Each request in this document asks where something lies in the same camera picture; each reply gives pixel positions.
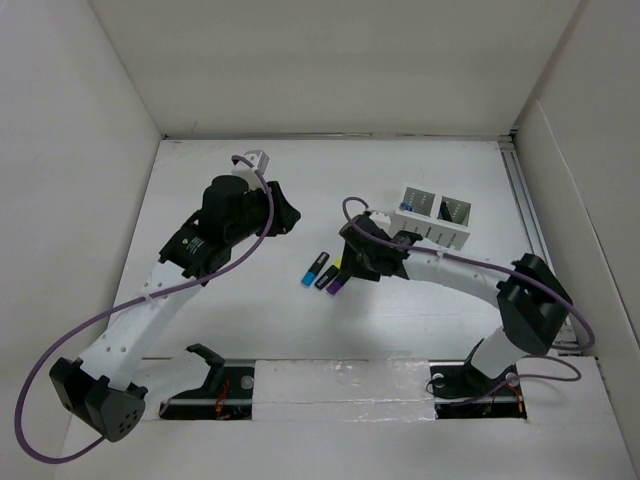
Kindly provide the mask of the yellow cap highlighter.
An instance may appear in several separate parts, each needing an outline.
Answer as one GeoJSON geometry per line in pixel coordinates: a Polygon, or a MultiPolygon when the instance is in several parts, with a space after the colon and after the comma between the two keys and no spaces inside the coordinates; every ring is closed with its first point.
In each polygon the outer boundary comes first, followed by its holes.
{"type": "Polygon", "coordinates": [[[318,279],[314,283],[314,286],[318,290],[325,289],[338,277],[340,273],[341,262],[342,257],[337,257],[333,264],[318,277],[318,279]]]}

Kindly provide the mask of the purple cap highlighter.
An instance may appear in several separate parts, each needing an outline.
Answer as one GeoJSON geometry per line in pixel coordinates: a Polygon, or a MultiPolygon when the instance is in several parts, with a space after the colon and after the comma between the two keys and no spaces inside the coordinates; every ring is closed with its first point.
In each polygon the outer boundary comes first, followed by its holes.
{"type": "Polygon", "coordinates": [[[345,280],[342,280],[340,278],[336,278],[327,288],[326,288],[326,293],[330,296],[335,296],[344,286],[344,284],[346,283],[345,280]]]}

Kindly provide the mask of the blue cap highlighter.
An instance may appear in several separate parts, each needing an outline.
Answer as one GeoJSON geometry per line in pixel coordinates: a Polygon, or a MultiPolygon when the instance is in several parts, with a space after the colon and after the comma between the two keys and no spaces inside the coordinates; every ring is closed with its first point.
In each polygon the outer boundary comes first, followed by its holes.
{"type": "Polygon", "coordinates": [[[301,284],[304,287],[310,287],[318,274],[321,272],[327,261],[329,260],[330,255],[327,252],[321,252],[311,266],[308,268],[306,273],[301,279],[301,284]]]}

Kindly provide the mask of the green cap highlighter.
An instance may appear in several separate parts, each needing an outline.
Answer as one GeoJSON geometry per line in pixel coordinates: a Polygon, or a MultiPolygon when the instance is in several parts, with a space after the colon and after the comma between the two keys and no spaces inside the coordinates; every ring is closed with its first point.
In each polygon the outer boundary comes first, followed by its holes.
{"type": "Polygon", "coordinates": [[[447,221],[447,222],[451,222],[452,221],[452,216],[451,216],[451,213],[449,211],[448,204],[445,201],[442,201],[440,203],[439,219],[447,221]]]}

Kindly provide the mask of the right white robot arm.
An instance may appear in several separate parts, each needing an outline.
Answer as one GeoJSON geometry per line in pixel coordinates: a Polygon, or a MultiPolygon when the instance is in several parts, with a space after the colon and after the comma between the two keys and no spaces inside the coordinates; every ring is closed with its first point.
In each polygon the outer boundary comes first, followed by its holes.
{"type": "Polygon", "coordinates": [[[433,374],[435,397],[470,401],[493,394],[522,358],[549,353],[572,301],[538,256],[525,254],[511,268],[490,269],[486,260],[463,257],[415,232],[389,234],[371,212],[339,231],[343,264],[351,276],[429,282],[478,298],[499,311],[501,324],[481,339],[464,362],[433,374]]]}

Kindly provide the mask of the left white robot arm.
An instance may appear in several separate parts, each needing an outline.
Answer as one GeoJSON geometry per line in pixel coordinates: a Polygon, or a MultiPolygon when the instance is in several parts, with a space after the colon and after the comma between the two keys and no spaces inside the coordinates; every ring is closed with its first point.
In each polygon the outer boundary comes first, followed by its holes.
{"type": "Polygon", "coordinates": [[[224,360],[202,344],[187,347],[180,365],[155,375],[139,364],[177,312],[200,291],[171,289],[189,280],[201,285],[231,259],[233,248],[252,235],[285,235],[301,214],[278,182],[251,188],[236,175],[214,178],[202,206],[169,239],[143,288],[159,291],[122,311],[76,360],[58,359],[49,377],[63,406],[110,442],[123,439],[142,419],[153,394],[196,392],[212,396],[223,388],[224,360]]]}

